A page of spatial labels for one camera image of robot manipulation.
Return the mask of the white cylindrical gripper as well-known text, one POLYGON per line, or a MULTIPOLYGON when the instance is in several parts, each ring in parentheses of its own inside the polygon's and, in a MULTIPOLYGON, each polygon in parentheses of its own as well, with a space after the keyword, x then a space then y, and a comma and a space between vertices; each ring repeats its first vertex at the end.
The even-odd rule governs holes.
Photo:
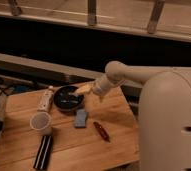
POLYGON ((120 84, 119 81, 115 81, 112 79, 109 79, 106 75, 103 75, 99 78, 97 78, 93 85, 91 84, 86 84, 83 85, 81 87, 79 87, 76 91, 75 94, 76 95, 84 95, 84 94, 88 94, 91 89, 92 92, 95 95, 99 96, 99 101, 103 102, 105 95, 114 87, 117 87, 120 84))

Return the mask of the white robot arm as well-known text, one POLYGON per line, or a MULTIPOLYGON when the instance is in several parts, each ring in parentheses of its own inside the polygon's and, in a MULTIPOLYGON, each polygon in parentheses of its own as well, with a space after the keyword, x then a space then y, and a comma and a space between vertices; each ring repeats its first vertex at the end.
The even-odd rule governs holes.
POLYGON ((130 80, 140 83, 140 171, 191 171, 191 67, 128 66, 111 61, 78 94, 106 95, 130 80))

